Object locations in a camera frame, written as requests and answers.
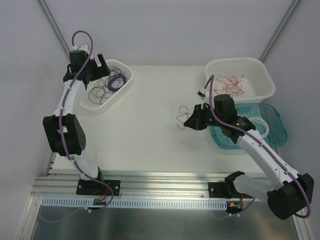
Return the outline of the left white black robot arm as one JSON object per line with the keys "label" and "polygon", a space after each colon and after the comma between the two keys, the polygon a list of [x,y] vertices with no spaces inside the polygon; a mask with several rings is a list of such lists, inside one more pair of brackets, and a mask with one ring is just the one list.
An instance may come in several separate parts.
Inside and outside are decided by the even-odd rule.
{"label": "left white black robot arm", "polygon": [[45,116],[42,124],[52,152],[65,157],[79,171],[80,179],[89,181],[87,188],[99,195],[105,189],[105,182],[100,168],[85,151],[87,139],[77,112],[89,83],[109,76],[111,71],[102,54],[97,55],[100,65],[82,49],[71,51],[69,58],[62,97],[56,110]]}

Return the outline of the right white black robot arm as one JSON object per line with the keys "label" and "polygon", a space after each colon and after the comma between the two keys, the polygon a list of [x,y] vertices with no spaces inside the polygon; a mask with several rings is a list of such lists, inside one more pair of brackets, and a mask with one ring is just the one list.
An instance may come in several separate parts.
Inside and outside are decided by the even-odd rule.
{"label": "right white black robot arm", "polygon": [[266,202],[272,213],[281,220],[291,216],[306,219],[311,215],[314,179],[300,174],[286,163],[263,139],[256,126],[238,115],[234,100],[220,94],[208,103],[197,104],[185,127],[202,131],[218,127],[222,133],[243,149],[263,170],[268,181],[237,171],[224,180],[224,191],[231,198],[239,194]]}

